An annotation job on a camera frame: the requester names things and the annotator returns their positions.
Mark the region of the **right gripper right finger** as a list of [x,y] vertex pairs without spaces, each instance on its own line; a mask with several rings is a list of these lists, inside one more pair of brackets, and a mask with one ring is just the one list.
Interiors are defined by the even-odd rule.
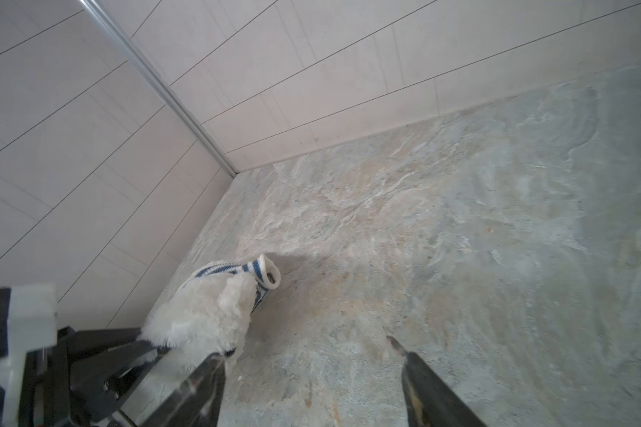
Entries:
[[420,355],[404,348],[393,336],[386,339],[403,358],[402,391],[410,427],[485,427],[485,423]]

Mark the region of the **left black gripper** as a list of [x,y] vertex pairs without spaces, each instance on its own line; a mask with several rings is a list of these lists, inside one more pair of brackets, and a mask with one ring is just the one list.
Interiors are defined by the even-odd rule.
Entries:
[[[16,426],[92,426],[120,411],[163,355],[137,328],[57,327],[55,346],[27,356]],[[5,392],[0,387],[0,426]]]

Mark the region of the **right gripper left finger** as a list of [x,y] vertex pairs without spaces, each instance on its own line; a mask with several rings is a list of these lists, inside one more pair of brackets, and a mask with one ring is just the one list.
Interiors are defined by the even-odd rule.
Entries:
[[217,427],[226,381],[226,357],[210,354],[142,423],[156,427]]

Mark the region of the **white teddy bear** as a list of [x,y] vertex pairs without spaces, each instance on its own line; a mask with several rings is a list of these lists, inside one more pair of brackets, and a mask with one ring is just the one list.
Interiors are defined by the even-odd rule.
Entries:
[[151,313],[140,339],[167,348],[169,358],[192,371],[213,353],[228,368],[245,347],[257,282],[249,273],[222,272],[188,279]]

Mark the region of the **blue white striped sweater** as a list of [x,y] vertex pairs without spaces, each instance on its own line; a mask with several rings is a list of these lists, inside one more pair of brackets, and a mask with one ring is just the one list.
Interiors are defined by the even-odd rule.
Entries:
[[184,290],[187,286],[197,279],[214,276],[218,274],[229,274],[232,276],[246,274],[253,277],[256,281],[256,299],[252,307],[252,311],[263,302],[265,297],[272,291],[277,289],[281,284],[281,272],[274,262],[269,259],[265,254],[261,254],[258,258],[249,263],[228,263],[225,261],[217,261],[208,263],[207,265],[197,269],[188,279],[186,279],[178,290]]

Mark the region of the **left corner aluminium profile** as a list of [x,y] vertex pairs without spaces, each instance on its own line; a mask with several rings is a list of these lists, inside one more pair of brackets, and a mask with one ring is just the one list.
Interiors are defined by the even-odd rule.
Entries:
[[82,3],[85,10],[87,10],[93,18],[96,25],[120,48],[127,60],[167,108],[191,130],[198,141],[206,148],[226,173],[234,178],[238,174],[237,169],[226,158],[219,147],[217,147],[213,138],[208,135],[207,131],[201,123],[197,121],[192,112],[190,112],[180,101],[179,97],[171,90],[169,85],[160,76],[160,73],[154,69],[144,54],[133,44],[119,24],[114,21],[110,14],[105,12],[98,1],[80,0],[80,3]]

